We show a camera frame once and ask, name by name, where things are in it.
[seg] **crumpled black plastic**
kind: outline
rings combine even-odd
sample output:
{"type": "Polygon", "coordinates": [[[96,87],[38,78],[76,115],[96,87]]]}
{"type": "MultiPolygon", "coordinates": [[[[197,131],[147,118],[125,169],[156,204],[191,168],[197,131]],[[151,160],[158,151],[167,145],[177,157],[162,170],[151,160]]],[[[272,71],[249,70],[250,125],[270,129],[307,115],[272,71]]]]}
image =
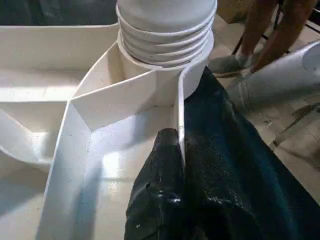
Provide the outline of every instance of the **crumpled black plastic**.
{"type": "Polygon", "coordinates": [[[187,204],[209,240],[319,239],[318,204],[208,68],[184,107],[187,204]]]}
{"type": "Polygon", "coordinates": [[[124,239],[183,239],[184,186],[178,133],[172,128],[163,129],[134,181],[124,239]]]}
{"type": "Polygon", "coordinates": [[[0,0],[0,25],[109,25],[117,0],[0,0]]]}

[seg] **white plastic tray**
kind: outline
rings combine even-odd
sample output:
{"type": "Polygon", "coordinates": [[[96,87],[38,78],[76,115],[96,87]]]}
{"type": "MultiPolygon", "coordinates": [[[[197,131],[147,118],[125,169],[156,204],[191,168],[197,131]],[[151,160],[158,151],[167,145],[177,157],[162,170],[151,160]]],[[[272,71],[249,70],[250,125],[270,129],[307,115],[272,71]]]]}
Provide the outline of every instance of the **white plastic tray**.
{"type": "Polygon", "coordinates": [[[117,25],[48,29],[0,28],[26,39],[11,63],[0,59],[0,165],[8,169],[0,186],[39,192],[15,199],[0,191],[3,209],[14,200],[30,211],[0,215],[0,224],[27,221],[7,228],[6,239],[123,239],[131,188],[158,131],[177,129],[184,155],[184,99],[198,86],[213,37],[190,64],[152,69],[123,52],[117,25]],[[46,174],[34,167],[50,167],[44,199],[46,174]]]}
{"type": "Polygon", "coordinates": [[[117,39],[110,26],[0,26],[0,233],[34,240],[67,102],[117,39]]]}

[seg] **white pvc pipe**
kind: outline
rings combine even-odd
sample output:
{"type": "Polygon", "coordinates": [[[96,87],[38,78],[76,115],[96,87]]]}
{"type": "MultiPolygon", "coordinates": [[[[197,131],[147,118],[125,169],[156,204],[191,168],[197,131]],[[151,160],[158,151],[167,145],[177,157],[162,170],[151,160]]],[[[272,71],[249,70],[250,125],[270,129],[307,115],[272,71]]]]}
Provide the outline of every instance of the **white pvc pipe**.
{"type": "Polygon", "coordinates": [[[320,40],[271,63],[227,92],[243,112],[320,93],[320,40]]]}
{"type": "Polygon", "coordinates": [[[118,0],[120,14],[134,28],[172,33],[201,24],[216,0],[118,0]]]}
{"type": "Polygon", "coordinates": [[[216,10],[217,0],[120,0],[123,47],[150,65],[185,65],[203,53],[216,10]]]}

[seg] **gray sneaker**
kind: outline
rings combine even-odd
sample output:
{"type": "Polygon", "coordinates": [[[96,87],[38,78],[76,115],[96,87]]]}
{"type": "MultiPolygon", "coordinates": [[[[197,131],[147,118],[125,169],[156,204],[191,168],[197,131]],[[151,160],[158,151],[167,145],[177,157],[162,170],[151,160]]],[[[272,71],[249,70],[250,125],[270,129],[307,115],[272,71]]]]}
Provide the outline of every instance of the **gray sneaker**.
{"type": "Polygon", "coordinates": [[[235,55],[218,57],[212,59],[208,67],[216,77],[223,77],[226,75],[237,74],[242,70],[249,68],[252,61],[249,60],[246,64],[240,63],[235,55]]]}

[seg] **white plastic structure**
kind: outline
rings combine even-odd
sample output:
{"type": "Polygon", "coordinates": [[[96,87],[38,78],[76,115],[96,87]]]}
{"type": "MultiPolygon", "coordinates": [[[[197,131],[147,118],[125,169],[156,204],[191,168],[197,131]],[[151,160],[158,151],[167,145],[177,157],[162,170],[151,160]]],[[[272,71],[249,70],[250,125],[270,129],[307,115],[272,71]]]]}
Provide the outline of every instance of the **white plastic structure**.
{"type": "MultiPolygon", "coordinates": [[[[132,185],[158,131],[177,129],[184,156],[184,99],[214,45],[217,4],[207,2],[210,21],[185,38],[196,54],[174,64],[135,58],[118,24],[0,27],[1,236],[123,239],[132,185]]],[[[146,48],[165,59],[175,44],[146,48]]]]}
{"type": "Polygon", "coordinates": [[[284,56],[227,90],[243,112],[320,93],[320,40],[284,56]]]}

